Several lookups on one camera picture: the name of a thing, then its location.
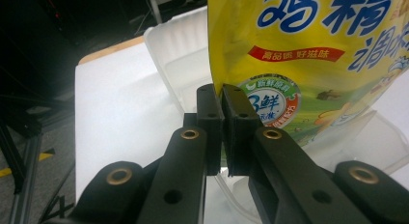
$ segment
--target green circular logo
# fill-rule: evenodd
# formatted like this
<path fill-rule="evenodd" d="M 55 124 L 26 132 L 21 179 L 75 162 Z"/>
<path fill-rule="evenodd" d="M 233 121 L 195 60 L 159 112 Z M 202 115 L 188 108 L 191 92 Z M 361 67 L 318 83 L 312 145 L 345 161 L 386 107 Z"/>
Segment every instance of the green circular logo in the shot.
<path fill-rule="evenodd" d="M 265 126 L 284 127 L 294 119 L 301 103 L 298 86 L 279 74 L 263 74 L 238 85 Z"/>

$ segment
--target yellow snack bag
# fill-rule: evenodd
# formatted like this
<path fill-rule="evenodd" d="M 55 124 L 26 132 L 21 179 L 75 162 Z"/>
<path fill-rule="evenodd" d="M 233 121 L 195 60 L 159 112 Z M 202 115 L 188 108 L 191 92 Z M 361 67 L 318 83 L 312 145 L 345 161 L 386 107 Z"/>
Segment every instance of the yellow snack bag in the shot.
<path fill-rule="evenodd" d="M 215 89 L 240 87 L 301 146 L 409 68 L 409 0 L 208 0 Z"/>

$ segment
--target red label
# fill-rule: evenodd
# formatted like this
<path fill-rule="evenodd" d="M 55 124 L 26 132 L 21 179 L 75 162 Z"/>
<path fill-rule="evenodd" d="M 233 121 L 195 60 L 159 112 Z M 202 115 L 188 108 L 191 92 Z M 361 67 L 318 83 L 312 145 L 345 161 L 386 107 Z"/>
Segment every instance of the red label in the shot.
<path fill-rule="evenodd" d="M 249 55 L 264 62 L 285 62 L 299 59 L 316 59 L 337 62 L 344 51 L 331 47 L 302 48 L 290 51 L 276 51 L 254 46 Z"/>

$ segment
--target white surface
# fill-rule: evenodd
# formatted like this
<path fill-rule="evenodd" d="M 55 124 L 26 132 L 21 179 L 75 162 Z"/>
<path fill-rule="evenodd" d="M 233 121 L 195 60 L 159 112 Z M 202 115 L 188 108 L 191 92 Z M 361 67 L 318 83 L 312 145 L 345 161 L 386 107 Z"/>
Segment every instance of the white surface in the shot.
<path fill-rule="evenodd" d="M 372 108 L 394 124 L 409 140 L 409 72 L 399 77 Z M 409 164 L 391 174 L 409 190 Z"/>
<path fill-rule="evenodd" d="M 387 174 L 409 163 L 405 135 L 376 111 L 342 126 L 328 127 L 303 149 L 316 164 L 331 172 L 338 163 L 348 160 L 360 160 Z"/>
<path fill-rule="evenodd" d="M 163 155 L 182 118 L 146 46 L 80 65 L 75 73 L 76 197 L 109 163 L 146 166 Z"/>

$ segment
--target yellow tape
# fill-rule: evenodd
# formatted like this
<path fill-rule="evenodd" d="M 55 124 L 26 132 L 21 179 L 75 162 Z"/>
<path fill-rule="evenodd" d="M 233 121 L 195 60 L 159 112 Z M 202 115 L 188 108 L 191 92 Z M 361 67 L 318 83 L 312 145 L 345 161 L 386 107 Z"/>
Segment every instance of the yellow tape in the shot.
<path fill-rule="evenodd" d="M 54 154 L 40 154 L 39 156 L 39 161 L 45 160 L 47 158 L 50 158 L 51 156 L 53 156 Z M 6 177 L 8 175 L 10 175 L 12 173 L 12 169 L 10 168 L 5 168 L 0 170 L 0 178 L 2 177 Z"/>

